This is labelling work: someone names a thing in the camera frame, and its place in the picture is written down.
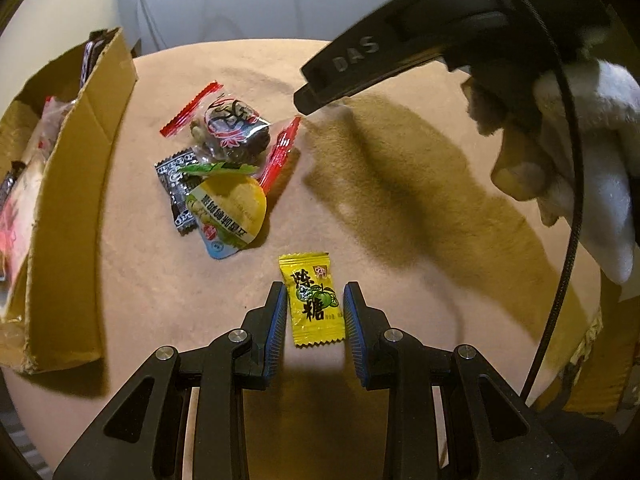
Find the black cable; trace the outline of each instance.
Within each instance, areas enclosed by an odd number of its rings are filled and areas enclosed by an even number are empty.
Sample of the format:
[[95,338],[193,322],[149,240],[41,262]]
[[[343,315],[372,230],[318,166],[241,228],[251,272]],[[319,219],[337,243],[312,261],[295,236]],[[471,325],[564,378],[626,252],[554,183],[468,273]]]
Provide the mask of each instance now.
[[550,60],[553,63],[553,72],[556,76],[556,80],[558,81],[560,97],[564,107],[564,115],[569,128],[571,153],[574,162],[574,214],[571,222],[571,234],[569,234],[569,241],[566,248],[566,255],[564,257],[564,264],[562,265],[562,271],[560,273],[558,288],[556,289],[556,296],[546,320],[546,326],[542,333],[538,349],[533,357],[533,362],[529,369],[527,379],[525,380],[520,393],[520,398],[526,402],[527,397],[529,397],[529,394],[531,393],[533,383],[540,371],[540,367],[542,366],[546,350],[551,342],[551,336],[553,335],[554,328],[556,327],[556,322],[558,322],[562,303],[564,302],[564,297],[569,287],[569,280],[571,280],[571,273],[574,268],[575,255],[578,250],[578,243],[580,242],[580,229],[582,227],[582,210],[584,206],[584,166],[582,161],[582,139],[580,138],[580,129],[578,127],[578,117],[575,112],[574,98],[571,94],[569,81],[567,80],[566,75],[564,74],[564,69],[562,68],[562,58],[560,56],[558,46],[533,4],[529,0],[519,1],[525,7],[526,12],[533,18],[533,22],[535,22],[539,32],[542,33],[544,42],[550,49]]

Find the silver bolt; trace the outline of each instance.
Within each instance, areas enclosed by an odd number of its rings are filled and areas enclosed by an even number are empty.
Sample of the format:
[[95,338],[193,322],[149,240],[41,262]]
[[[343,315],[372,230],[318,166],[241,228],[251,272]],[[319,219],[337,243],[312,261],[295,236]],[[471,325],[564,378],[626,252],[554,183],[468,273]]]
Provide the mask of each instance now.
[[458,355],[463,359],[473,359],[478,354],[478,351],[471,345],[460,345],[458,347]]
[[245,332],[241,328],[236,328],[235,330],[229,332],[229,341],[231,341],[232,343],[241,343],[246,339],[247,335],[247,332]]
[[391,341],[392,343],[397,343],[404,337],[402,330],[398,330],[397,328],[390,328],[389,330],[385,330],[385,339],[387,341]]
[[174,356],[174,349],[170,346],[161,346],[156,350],[156,357],[161,361],[166,361]]

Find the round table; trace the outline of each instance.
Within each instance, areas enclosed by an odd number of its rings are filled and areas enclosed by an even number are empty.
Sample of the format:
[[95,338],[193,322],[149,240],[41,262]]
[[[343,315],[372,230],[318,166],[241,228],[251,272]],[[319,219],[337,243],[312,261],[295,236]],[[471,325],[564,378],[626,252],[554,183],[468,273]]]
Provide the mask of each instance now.
[[[522,387],[569,229],[564,221],[543,227],[535,202],[494,188],[500,136],[476,132],[463,73],[434,62],[305,120],[251,248],[216,261],[198,234],[176,232],[154,164],[188,138],[164,139],[159,128],[212,80],[268,120],[293,116],[299,68],[323,45],[204,43],[135,60],[140,79],[104,196],[98,300],[106,357],[33,377],[5,371],[20,419],[52,468],[156,348],[206,346],[261,306],[285,253],[328,251],[337,290],[358,281],[391,325],[428,346],[473,344]],[[574,352],[599,288],[599,270],[580,249],[534,396]],[[360,387],[345,345],[295,348],[289,327],[283,367],[274,388],[245,394],[252,478],[379,476],[386,394]],[[190,461],[188,449],[186,478]]]

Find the cardboard box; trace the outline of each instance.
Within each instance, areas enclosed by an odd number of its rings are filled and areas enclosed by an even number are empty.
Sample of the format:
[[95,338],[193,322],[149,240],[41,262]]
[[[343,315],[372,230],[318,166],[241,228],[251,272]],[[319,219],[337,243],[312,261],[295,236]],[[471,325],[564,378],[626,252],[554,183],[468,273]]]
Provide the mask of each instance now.
[[[25,170],[33,173],[21,185],[34,202],[32,218],[28,208],[22,215],[28,256],[0,296],[0,364],[26,373],[70,368],[102,355],[100,208],[111,149],[137,75],[118,31],[78,93],[83,53],[84,44],[78,45],[31,77],[0,121],[3,176],[20,159],[45,98],[76,99],[44,169],[30,164]],[[1,234],[20,241],[20,232]]]

